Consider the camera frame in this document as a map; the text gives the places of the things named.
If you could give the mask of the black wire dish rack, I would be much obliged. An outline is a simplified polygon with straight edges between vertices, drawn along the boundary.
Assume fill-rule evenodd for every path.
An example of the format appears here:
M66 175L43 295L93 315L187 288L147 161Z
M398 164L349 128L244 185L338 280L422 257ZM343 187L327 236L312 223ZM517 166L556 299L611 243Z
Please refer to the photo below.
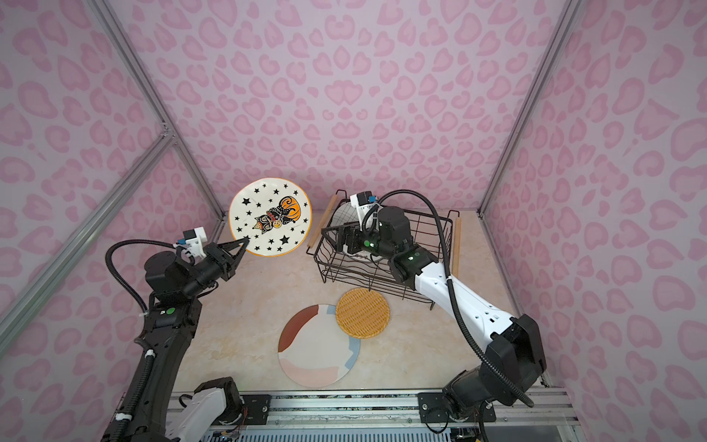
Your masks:
M413 209L386 209L370 192L352 196L343 190L331 197L307 254L318 266L323 282L341 282L384 295L436 305L434 298L415 288L414 276L429 263L441 263L443 251L457 245L450 210L436 221L432 214Z

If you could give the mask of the star pattern character plate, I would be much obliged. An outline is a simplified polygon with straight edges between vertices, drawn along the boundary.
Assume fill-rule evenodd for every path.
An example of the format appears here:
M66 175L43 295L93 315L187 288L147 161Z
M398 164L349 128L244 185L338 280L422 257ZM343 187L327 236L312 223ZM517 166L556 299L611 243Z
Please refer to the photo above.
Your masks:
M228 226L234 239L247 239L247 251L279 257L302 246L312 227L313 207L305 191L290 180L263 178L232 199Z

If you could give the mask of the tan woven bamboo tray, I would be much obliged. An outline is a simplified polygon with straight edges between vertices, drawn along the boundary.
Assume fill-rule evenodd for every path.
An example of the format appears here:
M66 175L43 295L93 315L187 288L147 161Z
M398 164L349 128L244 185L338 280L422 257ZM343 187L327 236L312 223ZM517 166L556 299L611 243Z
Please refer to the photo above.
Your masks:
M379 292L355 288L335 306L335 319L344 333L357 339L380 335L390 323L390 305Z

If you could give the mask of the large pastel colour-block plate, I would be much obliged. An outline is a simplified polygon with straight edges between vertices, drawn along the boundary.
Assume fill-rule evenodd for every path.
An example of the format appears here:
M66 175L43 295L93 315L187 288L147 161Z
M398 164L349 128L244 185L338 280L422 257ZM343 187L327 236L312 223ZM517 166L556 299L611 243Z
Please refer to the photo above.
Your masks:
M339 326L333 305L312 305L296 313L280 335L278 360L285 375L313 389L333 385L354 367L361 340Z

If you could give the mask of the white grid pattern plate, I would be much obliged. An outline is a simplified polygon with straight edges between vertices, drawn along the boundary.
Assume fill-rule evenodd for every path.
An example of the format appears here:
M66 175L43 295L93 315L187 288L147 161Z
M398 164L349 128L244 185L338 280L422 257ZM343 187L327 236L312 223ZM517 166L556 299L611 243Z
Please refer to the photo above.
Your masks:
M356 209L351 206L350 202L340 204L331 216L330 227L338 227L350 223L359 224L359 219Z

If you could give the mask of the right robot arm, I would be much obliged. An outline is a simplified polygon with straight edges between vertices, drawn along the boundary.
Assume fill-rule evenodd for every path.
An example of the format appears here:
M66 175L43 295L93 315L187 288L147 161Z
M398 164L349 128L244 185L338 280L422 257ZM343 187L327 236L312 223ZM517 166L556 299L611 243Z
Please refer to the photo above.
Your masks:
M453 276L449 250L431 252L418 243L401 208L383 207L333 230L335 250L364 252L385 261L396 283L447 311L477 355L479 366L456 375L442 390L443 408L450 418L480 417L490 403L534 406L528 390L546 369L535 320L498 309Z

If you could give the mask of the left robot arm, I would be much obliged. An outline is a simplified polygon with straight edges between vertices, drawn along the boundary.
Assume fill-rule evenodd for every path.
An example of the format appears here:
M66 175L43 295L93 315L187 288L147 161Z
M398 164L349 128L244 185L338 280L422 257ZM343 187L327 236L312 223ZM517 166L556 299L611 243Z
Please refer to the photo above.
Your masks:
M169 244L144 264L151 288L141 298L115 268L112 255L126 246L120 241L105 254L112 276L137 301L144 325L134 340L142 356L130 386L117 406L104 441L199 441L214 423L240 425L244 403L235 381L216 379L201 385L190 403L173 420L168 418L171 394L180 364L196 335L202 299L235 274L249 238L202 244L195 232Z

